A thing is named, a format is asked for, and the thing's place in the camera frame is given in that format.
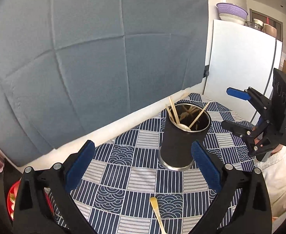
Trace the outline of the white right sleeve forearm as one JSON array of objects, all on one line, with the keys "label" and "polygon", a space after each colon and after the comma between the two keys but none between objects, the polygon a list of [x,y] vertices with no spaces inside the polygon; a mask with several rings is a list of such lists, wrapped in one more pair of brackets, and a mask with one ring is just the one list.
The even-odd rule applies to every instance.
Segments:
[{"label": "white right sleeve forearm", "polygon": [[279,145],[266,162],[254,160],[254,165],[265,179],[272,211],[272,232],[275,232],[286,219],[286,146]]}]

